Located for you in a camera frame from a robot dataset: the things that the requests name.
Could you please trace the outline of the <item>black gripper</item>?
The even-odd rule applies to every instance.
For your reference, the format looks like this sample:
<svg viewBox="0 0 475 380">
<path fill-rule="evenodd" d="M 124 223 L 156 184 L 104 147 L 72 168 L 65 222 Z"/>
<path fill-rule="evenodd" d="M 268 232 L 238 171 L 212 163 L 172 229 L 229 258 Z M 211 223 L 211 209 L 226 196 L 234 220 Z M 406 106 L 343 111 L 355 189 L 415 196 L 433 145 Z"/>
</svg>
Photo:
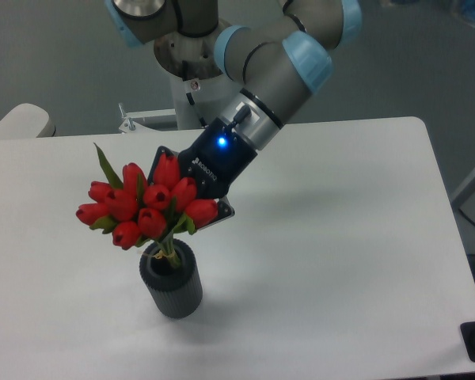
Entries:
<svg viewBox="0 0 475 380">
<path fill-rule="evenodd" d="M 235 216 L 235 210 L 226 196 L 230 185 L 257 156 L 249 144 L 234 133 L 224 131 L 226 124 L 219 118 L 204 129 L 202 134 L 178 156 L 160 146 L 147 177 L 148 184 L 175 186 L 182 177 L 196 181 L 199 199 L 218 199 L 218 214 L 204 230 Z"/>
</svg>

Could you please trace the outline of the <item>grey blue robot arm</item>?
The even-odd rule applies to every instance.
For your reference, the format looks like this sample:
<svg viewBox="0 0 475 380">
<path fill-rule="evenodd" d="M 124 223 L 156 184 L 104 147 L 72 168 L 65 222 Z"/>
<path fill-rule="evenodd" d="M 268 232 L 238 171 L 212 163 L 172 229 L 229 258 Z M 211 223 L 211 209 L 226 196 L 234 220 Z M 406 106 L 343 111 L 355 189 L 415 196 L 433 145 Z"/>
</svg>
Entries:
<svg viewBox="0 0 475 380">
<path fill-rule="evenodd" d="M 215 1 L 108 1 L 131 46 L 154 45 L 167 73 L 174 109 L 123 115 L 129 126 L 175 120 L 201 136 L 178 154 L 183 176 L 202 199 L 218 202 L 218 219 L 234 209 L 233 181 L 333 71 L 329 52 L 361 29 L 357 1 L 282 1 L 282 16 L 259 27 L 230 25 Z"/>
</svg>

